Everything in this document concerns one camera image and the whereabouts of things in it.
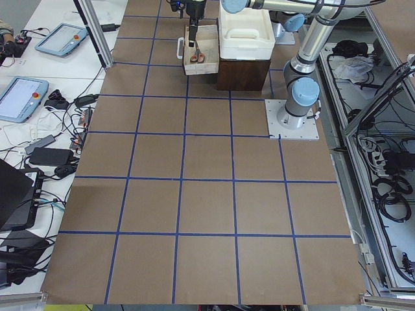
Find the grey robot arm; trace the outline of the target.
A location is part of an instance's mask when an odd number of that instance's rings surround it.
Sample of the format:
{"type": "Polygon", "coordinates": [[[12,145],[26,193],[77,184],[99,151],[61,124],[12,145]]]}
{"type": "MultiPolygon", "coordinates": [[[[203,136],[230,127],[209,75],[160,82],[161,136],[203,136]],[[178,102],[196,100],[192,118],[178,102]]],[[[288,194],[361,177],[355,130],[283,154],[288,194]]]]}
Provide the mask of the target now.
{"type": "MultiPolygon", "coordinates": [[[[236,15],[248,9],[264,9],[314,17],[297,55],[284,68],[289,96],[278,113],[278,119],[286,126],[294,121],[303,123],[318,99],[320,88],[309,75],[314,71],[316,59],[334,26],[340,20],[360,14],[365,7],[376,5],[376,1],[222,1],[221,5],[228,13],[236,15]]],[[[269,66],[270,60],[255,63],[221,59],[217,88],[258,90],[265,80],[265,69],[269,66]]]]}
{"type": "Polygon", "coordinates": [[[282,11],[270,11],[269,15],[276,45],[294,45],[294,33],[304,24],[305,16],[282,11]]]}

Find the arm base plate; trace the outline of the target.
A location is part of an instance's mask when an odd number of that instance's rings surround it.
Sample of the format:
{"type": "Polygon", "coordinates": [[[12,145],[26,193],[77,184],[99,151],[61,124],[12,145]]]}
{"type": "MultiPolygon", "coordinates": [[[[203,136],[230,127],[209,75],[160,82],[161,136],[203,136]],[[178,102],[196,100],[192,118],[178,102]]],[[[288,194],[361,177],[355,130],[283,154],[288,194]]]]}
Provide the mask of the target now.
{"type": "Polygon", "coordinates": [[[319,140],[313,109],[309,108],[305,116],[294,117],[286,111],[285,103],[286,100],[281,99],[265,100],[268,137],[296,141],[319,140]]]}

